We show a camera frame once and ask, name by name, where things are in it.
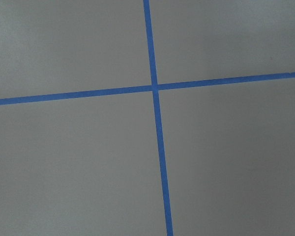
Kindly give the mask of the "long blue tape strip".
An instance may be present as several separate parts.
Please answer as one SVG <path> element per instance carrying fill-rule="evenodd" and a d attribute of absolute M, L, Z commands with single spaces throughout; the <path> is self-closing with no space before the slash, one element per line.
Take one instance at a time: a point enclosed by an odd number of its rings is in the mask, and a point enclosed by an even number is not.
<path fill-rule="evenodd" d="M 169 193 L 169 185 L 168 185 L 167 165 L 166 165 L 166 156 L 165 156 L 165 146 L 164 146 L 164 137 L 163 137 L 162 117 L 161 117 L 161 109 L 160 109 L 159 89 L 158 89 L 154 41 L 153 41 L 153 32 L 152 32 L 152 21 L 151 21 L 149 1 L 148 0 L 143 1 L 143 5 L 144 5 L 144 14 L 145 14 L 145 23 L 146 23 L 148 57 L 149 57 L 149 67 L 150 67 L 153 108 L 154 108 L 154 118 L 155 118 L 157 146 L 158 146 L 158 155 L 159 155 L 159 166 L 160 166 L 160 175 L 161 175 L 166 232 L 168 236 L 172 236 L 174 234 L 174 231 L 173 231 L 173 223 L 172 223 L 170 193 Z"/>

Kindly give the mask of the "crossing blue tape strip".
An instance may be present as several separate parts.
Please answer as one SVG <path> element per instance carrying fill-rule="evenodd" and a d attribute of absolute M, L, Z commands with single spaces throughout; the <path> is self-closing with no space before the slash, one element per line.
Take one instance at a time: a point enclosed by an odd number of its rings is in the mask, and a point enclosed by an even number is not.
<path fill-rule="evenodd" d="M 66 100 L 66 99 L 75 99 L 75 98 L 116 95 L 116 94 L 149 92 L 149 91 L 154 91 L 156 89 L 157 90 L 184 89 L 184 88 L 195 88 L 195 87 L 205 87 L 205 86 L 215 86 L 215 85 L 225 85 L 225 84 L 267 81 L 267 80 L 293 79 L 293 78 L 295 78 L 295 72 L 209 79 L 209 80 L 189 81 L 189 82 L 166 83 L 166 84 L 158 84 L 156 86 L 146 85 L 146 86 L 135 86 L 135 87 L 124 87 L 124 88 L 109 88 L 109 89 L 97 89 L 97 90 L 65 92 L 65 93 L 55 93 L 55 94 L 45 94 L 45 95 L 12 97 L 12 98 L 0 99 L 0 106 L 11 105 L 11 104 L 53 101 L 53 100 Z"/>

